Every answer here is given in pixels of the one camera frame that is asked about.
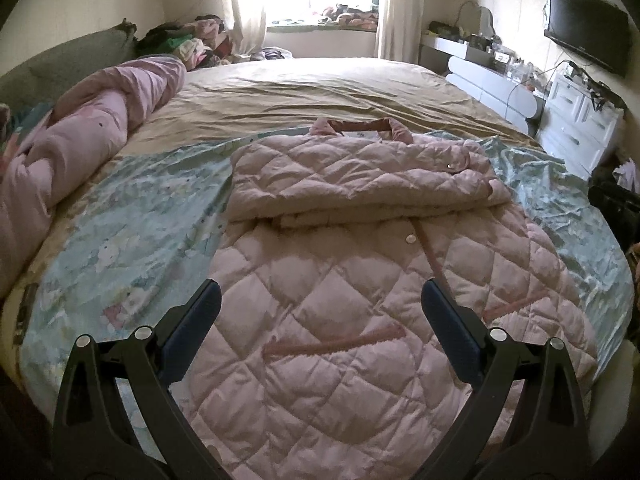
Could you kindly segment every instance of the metal screw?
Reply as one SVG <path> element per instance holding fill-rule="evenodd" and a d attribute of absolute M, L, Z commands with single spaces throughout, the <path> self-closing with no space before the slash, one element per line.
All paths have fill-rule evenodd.
<path fill-rule="evenodd" d="M 81 335 L 78 339 L 76 339 L 76 346 L 78 348 L 84 348 L 91 342 L 91 338 L 87 335 Z"/>
<path fill-rule="evenodd" d="M 145 340 L 151 336 L 151 329 L 148 326 L 141 326 L 136 330 L 134 335 L 136 336 L 136 339 L 140 339 L 140 341 Z"/>
<path fill-rule="evenodd" d="M 564 348 L 564 341 L 562 341 L 562 339 L 558 339 L 557 337 L 552 337 L 551 346 L 556 350 L 562 350 Z"/>
<path fill-rule="evenodd" d="M 501 328 L 492 328 L 489 335 L 491 339 L 495 339 L 496 341 L 506 341 L 507 339 L 507 333 Z"/>

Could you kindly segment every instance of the white curtain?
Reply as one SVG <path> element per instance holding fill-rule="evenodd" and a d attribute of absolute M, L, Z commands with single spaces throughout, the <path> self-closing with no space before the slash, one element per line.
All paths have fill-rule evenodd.
<path fill-rule="evenodd" d="M 376 33 L 378 57 L 418 62 L 424 0 L 380 0 Z"/>
<path fill-rule="evenodd" d="M 262 48 L 267 31 L 265 0 L 222 0 L 233 52 L 251 54 Z"/>

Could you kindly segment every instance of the white dresser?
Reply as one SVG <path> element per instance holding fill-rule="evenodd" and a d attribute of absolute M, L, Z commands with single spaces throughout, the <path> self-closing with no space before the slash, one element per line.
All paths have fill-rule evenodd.
<path fill-rule="evenodd" d="M 557 74 L 536 140 L 549 155 L 564 159 L 570 173 L 587 180 L 616 149 L 623 116 L 624 110 L 611 103 L 595 111 L 584 86 Z"/>
<path fill-rule="evenodd" d="M 543 100 L 502 74 L 465 59 L 449 59 L 447 81 L 500 114 L 524 134 L 533 134 L 527 119 L 540 116 Z"/>

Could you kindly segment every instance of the light blue bedsheet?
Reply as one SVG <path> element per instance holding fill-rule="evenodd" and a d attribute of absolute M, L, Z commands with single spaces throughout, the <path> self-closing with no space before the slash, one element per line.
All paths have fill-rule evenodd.
<path fill-rule="evenodd" d="M 76 229 L 40 282 L 20 350 L 28 394 L 52 420 L 66 359 L 75 339 L 125 338 L 141 324 L 155 325 L 172 306 L 185 303 L 207 275 L 230 192 L 229 155 L 275 133 L 223 144 L 130 156 L 90 194 Z M 439 132 L 435 135 L 455 139 Z M 625 257 L 592 208 L 583 181 L 561 161 L 498 137 L 481 141 L 514 198 L 553 240 L 580 290 L 598 344 L 598 373 L 625 334 L 634 290 Z M 128 385 L 127 413 L 145 449 L 153 451 Z"/>

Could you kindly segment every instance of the pink trim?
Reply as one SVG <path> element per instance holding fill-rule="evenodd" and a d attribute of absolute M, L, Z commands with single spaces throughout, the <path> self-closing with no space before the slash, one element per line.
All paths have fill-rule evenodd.
<path fill-rule="evenodd" d="M 346 352 L 359 346 L 372 345 L 393 339 L 402 339 L 406 335 L 404 327 L 398 324 L 373 330 L 365 335 L 345 337 L 335 341 L 327 341 L 315 344 L 296 344 L 286 342 L 270 342 L 262 349 L 264 358 L 286 357 L 299 355 L 320 355 L 333 354 L 335 352 Z"/>
<path fill-rule="evenodd" d="M 318 119 L 309 130 L 311 135 L 337 136 L 344 132 L 391 132 L 392 140 L 413 144 L 414 136 L 404 124 L 392 118 L 376 119 L 369 122 L 335 121 L 325 118 Z"/>
<path fill-rule="evenodd" d="M 447 288 L 447 292 L 453 297 L 451 289 L 449 288 L 449 282 L 447 281 L 444 270 L 440 265 L 438 259 L 436 258 L 436 253 L 433 252 L 433 247 L 431 247 L 431 243 L 429 241 L 429 237 L 427 236 L 426 231 L 422 228 L 420 221 L 412 218 L 411 225 L 414 226 L 415 235 L 422 246 L 422 250 L 424 251 L 424 255 L 427 257 L 427 261 L 431 266 L 431 270 L 433 271 L 433 275 L 438 280 L 438 283 Z"/>
<path fill-rule="evenodd" d="M 514 301 L 513 303 L 507 303 L 496 308 L 492 308 L 490 310 L 485 310 L 482 313 L 482 319 L 485 323 L 491 323 L 495 319 L 499 317 L 506 316 L 511 312 L 516 312 L 516 310 L 520 310 L 521 308 L 533 304 L 536 301 L 540 301 L 544 298 L 548 298 L 549 293 L 547 291 L 542 290 L 541 292 L 534 294 L 529 298 L 523 298 L 522 300 Z"/>

